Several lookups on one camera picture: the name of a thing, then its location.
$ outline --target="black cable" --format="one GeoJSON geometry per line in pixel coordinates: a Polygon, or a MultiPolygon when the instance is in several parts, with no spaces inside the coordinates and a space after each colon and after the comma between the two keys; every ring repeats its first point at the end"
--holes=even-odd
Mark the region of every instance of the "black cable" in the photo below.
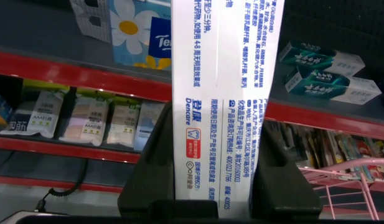
{"type": "Polygon", "coordinates": [[[80,187],[82,182],[84,182],[85,176],[87,174],[87,168],[88,168],[88,159],[83,159],[82,171],[80,173],[80,176],[78,176],[78,180],[75,182],[74,186],[71,189],[65,190],[63,192],[58,192],[55,189],[51,188],[48,193],[56,197],[66,197],[70,195],[80,187]]]}
{"type": "Polygon", "coordinates": [[[9,154],[9,156],[4,160],[4,162],[2,162],[1,164],[0,164],[0,167],[2,167],[3,165],[5,165],[10,159],[11,159],[11,157],[13,156],[13,154],[15,154],[15,151],[12,151],[10,154],[9,154]]]}
{"type": "Polygon", "coordinates": [[[78,180],[75,182],[73,187],[71,189],[65,190],[63,192],[58,192],[53,188],[49,189],[48,193],[41,200],[38,201],[38,204],[35,208],[35,211],[36,212],[46,212],[46,210],[45,210],[45,204],[46,204],[45,198],[48,197],[48,195],[50,195],[50,194],[53,196],[56,196],[56,197],[66,197],[66,196],[72,194],[84,182],[85,176],[87,174],[87,169],[88,169],[88,159],[83,159],[81,173],[78,176],[78,180]]]}

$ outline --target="shelf edge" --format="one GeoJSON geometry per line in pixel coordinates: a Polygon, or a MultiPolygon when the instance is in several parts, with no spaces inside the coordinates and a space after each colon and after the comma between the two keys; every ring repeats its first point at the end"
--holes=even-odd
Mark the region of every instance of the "shelf edge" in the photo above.
{"type": "MultiPolygon", "coordinates": [[[[3,177],[0,176],[0,184],[11,184],[11,185],[23,185],[23,186],[39,186],[39,187],[53,187],[60,189],[70,189],[74,183],[61,182],[54,180],[39,180],[39,179],[27,179],[20,177],[3,177]]],[[[79,190],[93,190],[99,192],[112,192],[121,193],[122,187],[104,186],[97,184],[81,184],[79,190]]]]}
{"type": "Polygon", "coordinates": [[[106,149],[94,149],[82,146],[71,146],[66,144],[54,144],[2,137],[0,137],[0,149],[38,152],[56,156],[101,159],[113,162],[128,162],[132,164],[135,164],[140,157],[140,155],[136,153],[134,154],[129,152],[110,151],[106,149]]]}
{"type": "Polygon", "coordinates": [[[268,103],[265,119],[384,140],[384,124],[375,124],[279,103],[268,103]]]}
{"type": "Polygon", "coordinates": [[[170,83],[0,52],[0,74],[87,87],[147,100],[171,100],[170,83]]]}

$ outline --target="white packet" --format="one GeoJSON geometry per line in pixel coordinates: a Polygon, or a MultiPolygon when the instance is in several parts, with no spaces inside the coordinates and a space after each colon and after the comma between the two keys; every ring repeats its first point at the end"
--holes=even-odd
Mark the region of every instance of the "white packet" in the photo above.
{"type": "Polygon", "coordinates": [[[164,106],[164,103],[158,102],[144,101],[142,103],[135,134],[135,151],[142,151],[144,149],[164,106]]]}
{"type": "Polygon", "coordinates": [[[176,199],[248,218],[284,1],[171,3],[176,199]]]}
{"type": "Polygon", "coordinates": [[[59,140],[100,146],[105,133],[110,101],[99,96],[79,96],[75,100],[72,117],[59,140]]]}
{"type": "MultiPolygon", "coordinates": [[[[25,80],[25,84],[43,83],[25,80]]],[[[62,86],[43,83],[47,86],[62,86]]],[[[45,138],[53,138],[59,119],[63,98],[68,87],[63,89],[41,89],[42,86],[26,86],[22,93],[22,103],[17,107],[11,122],[0,134],[31,136],[41,134],[45,138]]]]}
{"type": "Polygon", "coordinates": [[[115,105],[107,137],[108,144],[122,144],[134,147],[136,123],[141,105],[115,105]]]}

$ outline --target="white toothpaste box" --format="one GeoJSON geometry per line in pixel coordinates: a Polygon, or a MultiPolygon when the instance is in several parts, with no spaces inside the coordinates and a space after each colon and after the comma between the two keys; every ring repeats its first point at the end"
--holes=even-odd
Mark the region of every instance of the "white toothpaste box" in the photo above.
{"type": "Polygon", "coordinates": [[[324,49],[317,45],[290,41],[279,53],[279,61],[310,69],[323,70],[351,77],[365,67],[363,60],[354,54],[324,49]]]}
{"type": "Polygon", "coordinates": [[[248,218],[283,0],[175,1],[172,86],[176,199],[248,218]]]}
{"type": "Polygon", "coordinates": [[[287,92],[364,105],[381,94],[373,80],[297,66],[285,79],[287,92]]]}

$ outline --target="cart handle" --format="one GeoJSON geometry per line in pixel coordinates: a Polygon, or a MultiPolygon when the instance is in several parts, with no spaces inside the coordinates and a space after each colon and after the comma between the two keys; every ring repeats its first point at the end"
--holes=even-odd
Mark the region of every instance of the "cart handle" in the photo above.
{"type": "Polygon", "coordinates": [[[342,162],[340,164],[323,167],[321,170],[328,170],[328,171],[340,171],[340,170],[346,170],[353,167],[360,167],[360,166],[384,166],[384,158],[360,158],[360,159],[354,159],[347,162],[342,162]]]}

